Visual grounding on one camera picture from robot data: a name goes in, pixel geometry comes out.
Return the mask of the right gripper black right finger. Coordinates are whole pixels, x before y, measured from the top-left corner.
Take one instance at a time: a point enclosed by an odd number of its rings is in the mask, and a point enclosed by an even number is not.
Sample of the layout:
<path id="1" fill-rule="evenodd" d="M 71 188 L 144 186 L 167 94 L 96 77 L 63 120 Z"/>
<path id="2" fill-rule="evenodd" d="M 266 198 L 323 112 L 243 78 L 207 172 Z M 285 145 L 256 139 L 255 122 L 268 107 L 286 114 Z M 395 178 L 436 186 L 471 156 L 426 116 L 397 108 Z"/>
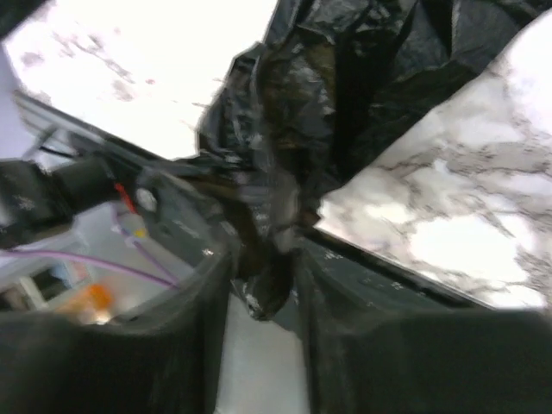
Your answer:
<path id="1" fill-rule="evenodd" d="M 375 279 L 356 296 L 303 254 L 296 286 L 314 413 L 548 413 L 551 322 L 453 310 Z"/>

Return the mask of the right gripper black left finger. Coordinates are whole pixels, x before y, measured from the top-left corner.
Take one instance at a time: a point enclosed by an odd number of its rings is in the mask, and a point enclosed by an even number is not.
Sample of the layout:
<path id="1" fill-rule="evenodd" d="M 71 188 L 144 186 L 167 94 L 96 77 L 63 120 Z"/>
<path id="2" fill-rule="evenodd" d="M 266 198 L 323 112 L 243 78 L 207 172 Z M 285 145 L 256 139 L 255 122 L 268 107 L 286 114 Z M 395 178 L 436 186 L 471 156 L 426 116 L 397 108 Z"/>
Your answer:
<path id="1" fill-rule="evenodd" d="M 212 413 L 233 259 L 205 257 L 132 322 L 82 325 L 47 312 L 1 315 L 4 413 Z"/>

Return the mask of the black plastic trash bag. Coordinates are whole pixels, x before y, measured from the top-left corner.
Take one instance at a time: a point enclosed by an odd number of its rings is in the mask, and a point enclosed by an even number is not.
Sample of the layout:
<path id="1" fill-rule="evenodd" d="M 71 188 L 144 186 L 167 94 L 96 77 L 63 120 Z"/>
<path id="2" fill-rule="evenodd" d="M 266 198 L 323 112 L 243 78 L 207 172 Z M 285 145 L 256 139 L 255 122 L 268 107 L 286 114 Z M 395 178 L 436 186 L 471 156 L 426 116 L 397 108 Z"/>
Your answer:
<path id="1" fill-rule="evenodd" d="M 295 228 L 479 75 L 548 1 L 281 1 L 198 128 L 199 158 L 241 190 L 236 290 L 256 320 L 288 299 Z"/>

